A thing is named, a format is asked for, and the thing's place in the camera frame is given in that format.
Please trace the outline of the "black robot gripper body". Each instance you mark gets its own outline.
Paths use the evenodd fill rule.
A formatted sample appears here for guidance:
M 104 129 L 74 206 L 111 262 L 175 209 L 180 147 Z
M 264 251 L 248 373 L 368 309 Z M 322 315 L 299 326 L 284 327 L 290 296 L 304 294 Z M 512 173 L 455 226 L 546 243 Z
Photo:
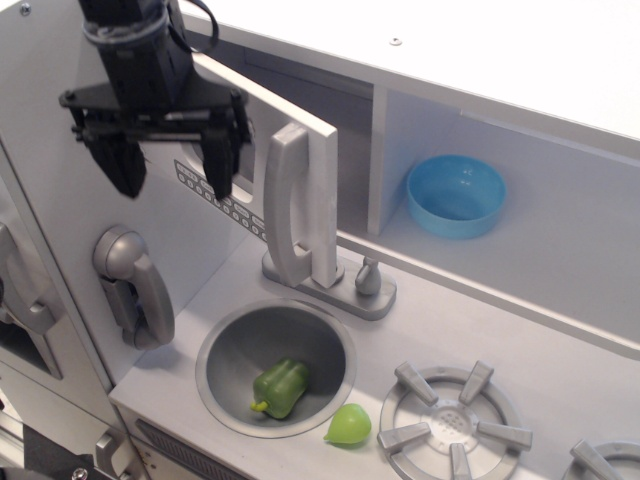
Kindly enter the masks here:
M 175 1 L 83 1 L 82 33 L 100 57 L 107 82 L 68 90 L 62 107 L 87 144 L 145 141 L 203 143 L 221 134 L 232 147 L 251 141 L 244 92 L 202 78 Z

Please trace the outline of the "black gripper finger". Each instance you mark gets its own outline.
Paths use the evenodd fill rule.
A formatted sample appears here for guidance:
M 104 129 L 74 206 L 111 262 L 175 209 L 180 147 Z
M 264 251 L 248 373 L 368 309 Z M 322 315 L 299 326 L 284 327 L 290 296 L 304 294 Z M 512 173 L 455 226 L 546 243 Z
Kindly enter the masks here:
M 146 177 L 145 158 L 138 143 L 125 137 L 94 137 L 85 141 L 92 158 L 119 193 L 139 196 Z
M 227 198 L 232 192 L 233 177 L 239 170 L 239 136 L 227 129 L 207 130 L 202 135 L 200 146 L 205 177 L 214 190 L 215 198 Z

